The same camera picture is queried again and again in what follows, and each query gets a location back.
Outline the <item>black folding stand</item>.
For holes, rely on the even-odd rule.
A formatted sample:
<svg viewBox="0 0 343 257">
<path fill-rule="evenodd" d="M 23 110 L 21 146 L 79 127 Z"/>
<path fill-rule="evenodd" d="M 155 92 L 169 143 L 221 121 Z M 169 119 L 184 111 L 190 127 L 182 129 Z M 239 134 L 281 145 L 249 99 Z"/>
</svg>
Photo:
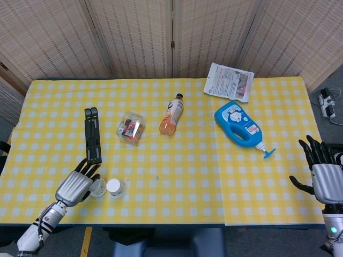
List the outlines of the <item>black folding stand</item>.
<svg viewBox="0 0 343 257">
<path fill-rule="evenodd" d="M 85 110 L 85 142 L 86 157 L 88 164 L 100 164 L 101 142 L 99 129 L 99 115 L 96 107 L 86 108 Z"/>
</svg>

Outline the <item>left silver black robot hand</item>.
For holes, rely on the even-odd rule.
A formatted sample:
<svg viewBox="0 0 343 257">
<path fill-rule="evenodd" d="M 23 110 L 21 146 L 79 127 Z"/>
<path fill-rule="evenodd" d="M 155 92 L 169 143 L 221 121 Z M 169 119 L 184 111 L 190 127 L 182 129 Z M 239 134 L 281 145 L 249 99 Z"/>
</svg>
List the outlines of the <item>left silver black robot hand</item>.
<svg viewBox="0 0 343 257">
<path fill-rule="evenodd" d="M 67 207 L 83 202 L 93 191 L 94 184 L 101 178 L 98 169 L 101 164 L 87 163 L 83 159 L 58 187 L 55 198 Z"/>
</svg>

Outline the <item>yellow floor tape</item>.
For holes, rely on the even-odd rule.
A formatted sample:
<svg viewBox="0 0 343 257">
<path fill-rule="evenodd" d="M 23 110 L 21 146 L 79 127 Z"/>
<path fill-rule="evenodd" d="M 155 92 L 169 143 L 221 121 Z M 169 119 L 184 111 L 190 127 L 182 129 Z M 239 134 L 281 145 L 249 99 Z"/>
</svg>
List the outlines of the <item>yellow floor tape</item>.
<svg viewBox="0 0 343 257">
<path fill-rule="evenodd" d="M 81 251 L 80 251 L 80 257 L 87 257 L 88 256 L 88 250 L 90 247 L 91 235 L 92 235 L 92 227 L 88 226 L 85 228 L 83 243 L 82 243 L 82 247 L 81 247 Z"/>
</svg>

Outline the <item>white printed pouch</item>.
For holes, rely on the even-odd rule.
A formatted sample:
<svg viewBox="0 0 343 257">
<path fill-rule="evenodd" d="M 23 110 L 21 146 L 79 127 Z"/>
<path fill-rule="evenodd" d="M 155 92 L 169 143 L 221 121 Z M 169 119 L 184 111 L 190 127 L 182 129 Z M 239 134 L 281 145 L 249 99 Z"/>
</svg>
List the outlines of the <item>white printed pouch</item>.
<svg viewBox="0 0 343 257">
<path fill-rule="evenodd" d="M 254 76 L 255 74 L 250 71 L 212 63 L 203 92 L 211 96 L 247 103 Z"/>
</svg>

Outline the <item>yellow checkered tablecloth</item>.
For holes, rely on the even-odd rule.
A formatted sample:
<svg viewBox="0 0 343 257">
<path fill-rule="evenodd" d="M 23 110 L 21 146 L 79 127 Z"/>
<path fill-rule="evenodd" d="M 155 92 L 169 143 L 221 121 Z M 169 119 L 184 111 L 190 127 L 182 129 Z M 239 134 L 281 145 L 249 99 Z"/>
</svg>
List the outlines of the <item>yellow checkered tablecloth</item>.
<svg viewBox="0 0 343 257">
<path fill-rule="evenodd" d="M 310 184 L 299 139 L 319 132 L 300 77 L 255 79 L 243 106 L 263 133 L 269 158 L 231 142 L 214 113 L 227 100 L 203 92 L 205 79 L 36 80 L 31 83 L 0 175 L 0 224 L 32 223 L 86 156 L 84 110 L 99 112 L 104 180 L 126 193 L 89 197 L 69 208 L 73 224 L 321 224 L 322 205 L 289 176 Z M 159 126 L 183 95 L 173 135 Z M 138 145 L 116 130 L 125 112 L 142 115 Z"/>
</svg>

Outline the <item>blue cartoon pump bottle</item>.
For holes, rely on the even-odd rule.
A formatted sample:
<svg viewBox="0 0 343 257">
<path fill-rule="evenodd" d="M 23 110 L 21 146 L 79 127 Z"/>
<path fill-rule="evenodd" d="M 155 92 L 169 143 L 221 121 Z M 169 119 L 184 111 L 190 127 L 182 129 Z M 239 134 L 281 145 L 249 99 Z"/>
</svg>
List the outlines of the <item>blue cartoon pump bottle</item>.
<svg viewBox="0 0 343 257">
<path fill-rule="evenodd" d="M 269 158 L 275 152 L 275 148 L 271 151 L 266 149 L 261 128 L 235 101 L 219 108 L 214 114 L 214 119 L 236 145 L 261 150 L 264 153 L 263 158 Z"/>
</svg>

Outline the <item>orange drink bottle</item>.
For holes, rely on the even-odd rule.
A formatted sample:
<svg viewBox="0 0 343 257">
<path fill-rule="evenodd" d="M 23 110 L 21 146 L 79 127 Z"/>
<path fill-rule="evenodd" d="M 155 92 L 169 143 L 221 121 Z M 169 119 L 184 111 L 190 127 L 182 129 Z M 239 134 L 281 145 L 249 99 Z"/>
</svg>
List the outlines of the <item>orange drink bottle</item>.
<svg viewBox="0 0 343 257">
<path fill-rule="evenodd" d="M 162 135 L 171 136 L 174 134 L 183 109 L 183 95 L 178 93 L 175 98 L 169 101 L 165 116 L 160 123 L 159 131 Z"/>
</svg>

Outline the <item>white power strip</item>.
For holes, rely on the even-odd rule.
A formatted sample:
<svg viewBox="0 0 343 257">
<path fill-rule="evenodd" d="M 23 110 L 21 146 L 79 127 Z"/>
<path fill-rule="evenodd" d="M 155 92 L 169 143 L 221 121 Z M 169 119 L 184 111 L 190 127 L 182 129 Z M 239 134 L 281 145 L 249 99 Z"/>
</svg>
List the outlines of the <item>white power strip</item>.
<svg viewBox="0 0 343 257">
<path fill-rule="evenodd" d="M 323 117 L 334 118 L 335 112 L 334 112 L 333 107 L 335 106 L 335 102 L 333 98 L 331 97 L 330 90 L 327 87 L 319 91 L 318 100 L 319 100 L 319 106 L 321 108 Z"/>
</svg>

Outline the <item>bamboo folding screen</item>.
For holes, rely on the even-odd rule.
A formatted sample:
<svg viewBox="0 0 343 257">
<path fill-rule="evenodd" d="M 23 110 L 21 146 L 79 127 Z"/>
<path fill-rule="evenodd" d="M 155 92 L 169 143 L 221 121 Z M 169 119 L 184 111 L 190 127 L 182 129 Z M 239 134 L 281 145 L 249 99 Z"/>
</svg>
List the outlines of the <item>bamboo folding screen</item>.
<svg viewBox="0 0 343 257">
<path fill-rule="evenodd" d="M 0 117 L 33 80 L 203 78 L 212 63 L 308 91 L 343 65 L 343 0 L 0 0 Z"/>
</svg>

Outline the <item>small white jar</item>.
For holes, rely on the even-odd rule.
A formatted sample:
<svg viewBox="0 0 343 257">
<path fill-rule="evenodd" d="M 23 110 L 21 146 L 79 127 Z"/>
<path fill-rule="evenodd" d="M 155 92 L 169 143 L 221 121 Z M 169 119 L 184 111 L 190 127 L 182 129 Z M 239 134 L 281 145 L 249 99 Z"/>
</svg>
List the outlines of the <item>small white jar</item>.
<svg viewBox="0 0 343 257">
<path fill-rule="evenodd" d="M 111 196 L 120 198 L 126 193 L 126 183 L 124 180 L 113 178 L 107 181 L 107 191 Z"/>
</svg>

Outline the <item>clear plastic snack box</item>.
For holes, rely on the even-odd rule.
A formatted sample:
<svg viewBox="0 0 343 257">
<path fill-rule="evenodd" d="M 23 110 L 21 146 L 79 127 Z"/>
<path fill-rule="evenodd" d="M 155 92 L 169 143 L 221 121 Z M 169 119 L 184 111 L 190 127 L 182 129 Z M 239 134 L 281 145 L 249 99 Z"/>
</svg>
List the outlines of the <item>clear plastic snack box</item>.
<svg viewBox="0 0 343 257">
<path fill-rule="evenodd" d="M 145 120 L 142 115 L 134 112 L 125 112 L 116 130 L 116 135 L 121 142 L 138 145 L 139 139 L 145 128 Z"/>
</svg>

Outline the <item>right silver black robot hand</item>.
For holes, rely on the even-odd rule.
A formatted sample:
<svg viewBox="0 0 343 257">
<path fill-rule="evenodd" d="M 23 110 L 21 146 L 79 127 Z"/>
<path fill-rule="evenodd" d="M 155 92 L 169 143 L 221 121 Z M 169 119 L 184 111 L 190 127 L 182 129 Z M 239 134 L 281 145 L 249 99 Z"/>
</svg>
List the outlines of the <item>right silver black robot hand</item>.
<svg viewBox="0 0 343 257">
<path fill-rule="evenodd" d="M 322 204 L 343 204 L 343 169 L 337 165 L 331 147 L 306 135 L 307 142 L 299 140 L 305 153 L 312 185 L 300 183 L 290 176 L 291 183 L 299 190 L 314 195 Z"/>
</svg>

